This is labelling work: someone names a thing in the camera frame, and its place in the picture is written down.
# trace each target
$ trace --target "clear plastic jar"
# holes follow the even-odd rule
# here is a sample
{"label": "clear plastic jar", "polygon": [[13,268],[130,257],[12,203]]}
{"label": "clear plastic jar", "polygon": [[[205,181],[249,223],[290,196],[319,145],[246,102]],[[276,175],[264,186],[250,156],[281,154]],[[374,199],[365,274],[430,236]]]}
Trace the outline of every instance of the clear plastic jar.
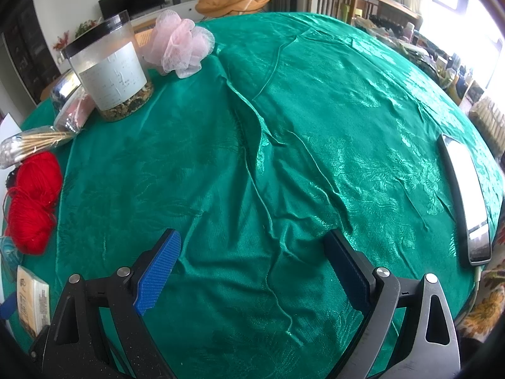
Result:
{"label": "clear plastic jar", "polygon": [[154,92],[127,11],[85,32],[64,55],[106,121],[137,111]]}

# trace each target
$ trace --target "window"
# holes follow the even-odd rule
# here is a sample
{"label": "window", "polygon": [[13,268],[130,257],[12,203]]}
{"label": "window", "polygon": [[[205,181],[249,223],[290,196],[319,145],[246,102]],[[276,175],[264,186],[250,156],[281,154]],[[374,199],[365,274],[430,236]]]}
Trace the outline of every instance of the window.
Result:
{"label": "window", "polygon": [[489,93],[492,98],[499,102],[497,97],[502,97],[505,105],[505,87],[498,89],[496,83],[505,76],[501,71],[505,70],[503,36],[480,1],[422,0],[421,13],[421,34],[447,54],[458,54],[473,69],[479,85],[492,88],[496,97]]}

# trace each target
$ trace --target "black cabinet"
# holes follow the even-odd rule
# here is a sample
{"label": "black cabinet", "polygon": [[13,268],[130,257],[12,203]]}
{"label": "black cabinet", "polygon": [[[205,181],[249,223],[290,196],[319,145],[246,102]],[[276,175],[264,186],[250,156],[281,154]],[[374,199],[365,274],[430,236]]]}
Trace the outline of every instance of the black cabinet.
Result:
{"label": "black cabinet", "polygon": [[60,76],[40,29],[33,0],[22,4],[3,35],[18,74],[35,103],[44,88]]}

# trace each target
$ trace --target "yarn skein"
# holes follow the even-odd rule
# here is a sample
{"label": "yarn skein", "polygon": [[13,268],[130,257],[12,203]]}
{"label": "yarn skein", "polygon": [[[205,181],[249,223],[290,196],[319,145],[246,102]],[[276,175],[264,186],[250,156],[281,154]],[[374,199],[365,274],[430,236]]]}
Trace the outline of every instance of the yarn skein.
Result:
{"label": "yarn skein", "polygon": [[44,253],[56,225],[54,209],[62,184],[60,165],[48,151],[32,155],[19,167],[15,186],[8,190],[6,235],[20,252]]}

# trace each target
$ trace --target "green tablecloth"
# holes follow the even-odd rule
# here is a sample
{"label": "green tablecloth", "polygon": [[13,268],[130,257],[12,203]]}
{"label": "green tablecloth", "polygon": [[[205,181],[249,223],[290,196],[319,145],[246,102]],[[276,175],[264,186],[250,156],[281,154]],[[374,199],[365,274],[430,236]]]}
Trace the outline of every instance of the green tablecloth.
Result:
{"label": "green tablecloth", "polygon": [[[321,237],[341,228],[375,266],[438,275],[455,315],[473,281],[456,257],[441,132],[471,150],[492,235],[502,199],[463,113],[406,59],[333,18],[204,26],[216,48],[199,73],[155,77],[142,109],[116,123],[93,115],[56,151],[57,230],[25,260],[51,285],[52,311],[70,274],[110,275],[171,227],[182,253],[145,322],[178,377],[325,377],[362,320],[323,254]],[[26,125],[53,116],[46,102]]]}

